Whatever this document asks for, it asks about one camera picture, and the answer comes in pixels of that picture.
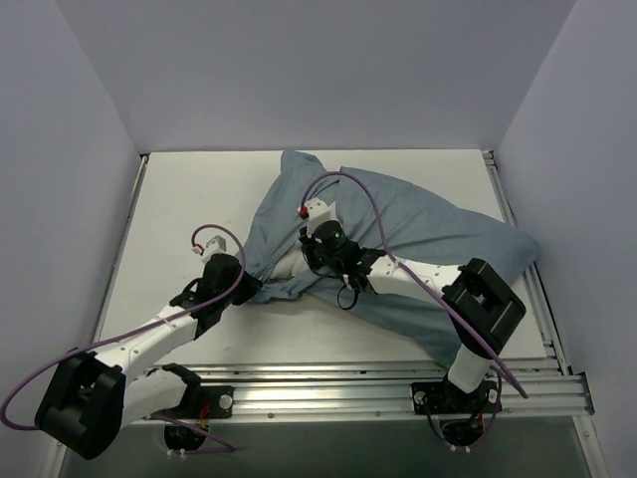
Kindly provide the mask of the striped blue beige pillowcase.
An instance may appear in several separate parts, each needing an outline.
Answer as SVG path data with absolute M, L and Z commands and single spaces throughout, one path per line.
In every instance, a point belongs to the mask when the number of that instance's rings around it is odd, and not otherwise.
M 329 255 L 338 266 L 309 269 L 310 255 L 299 241 L 302 197 L 334 206 L 342 224 L 342 242 L 360 252 L 350 258 Z M 328 175 L 311 154 L 285 151 L 279 174 L 252 221 L 245 244 L 248 274 L 262 289 L 253 304 L 294 301 L 311 294 L 335 303 L 344 276 L 356 267 L 369 272 L 380 261 L 387 276 L 405 276 L 418 263 L 449 268 L 453 275 L 472 259 L 486 261 L 512 284 L 539 256 L 538 243 L 526 232 L 478 212 L 459 208 L 411 182 L 380 173 L 343 168 Z

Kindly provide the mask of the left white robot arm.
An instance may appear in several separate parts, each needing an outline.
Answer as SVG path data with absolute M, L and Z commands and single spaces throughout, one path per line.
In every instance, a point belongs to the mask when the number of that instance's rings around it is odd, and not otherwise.
M 111 339 L 94 351 L 62 360 L 35 415 L 37 429 L 85 459 L 100 456 L 129 424 L 164 412 L 172 418 L 206 418 L 218 400 L 200 376 L 159 360 L 216 326 L 230 306 L 263 287 L 239 260 L 217 253 L 140 333 Z

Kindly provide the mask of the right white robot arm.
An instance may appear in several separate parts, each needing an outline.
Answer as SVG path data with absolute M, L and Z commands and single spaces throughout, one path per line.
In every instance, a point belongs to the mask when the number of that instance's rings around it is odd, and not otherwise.
M 443 308 L 461 346 L 447 372 L 442 398 L 453 410 L 467 409 L 492 364 L 516 331 L 527 308 L 482 259 L 466 265 L 433 265 L 392 258 L 380 249 L 359 246 L 340 223 L 328 220 L 300 230 L 302 253 L 309 268 L 321 268 L 355 295 L 391 295 Z

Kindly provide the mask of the white pillow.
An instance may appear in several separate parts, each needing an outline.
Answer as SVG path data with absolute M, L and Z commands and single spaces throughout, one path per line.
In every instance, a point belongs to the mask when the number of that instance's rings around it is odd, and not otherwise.
M 287 281 L 299 276 L 309 269 L 303 251 L 291 248 L 275 265 L 271 278 Z

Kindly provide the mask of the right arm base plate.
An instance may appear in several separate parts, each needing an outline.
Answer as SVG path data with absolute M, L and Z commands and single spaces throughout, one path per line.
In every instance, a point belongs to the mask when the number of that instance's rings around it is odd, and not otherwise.
M 498 385 L 492 380 L 484 380 L 470 393 L 447 380 L 412 382 L 410 392 L 414 412 L 419 415 L 473 415 L 502 411 Z

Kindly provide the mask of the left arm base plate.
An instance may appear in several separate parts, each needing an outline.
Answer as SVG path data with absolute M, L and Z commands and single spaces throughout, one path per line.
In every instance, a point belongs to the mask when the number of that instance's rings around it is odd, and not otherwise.
M 234 391 L 230 385 L 189 385 L 178 404 L 157 408 L 152 414 L 177 419 L 227 419 L 233 414 Z

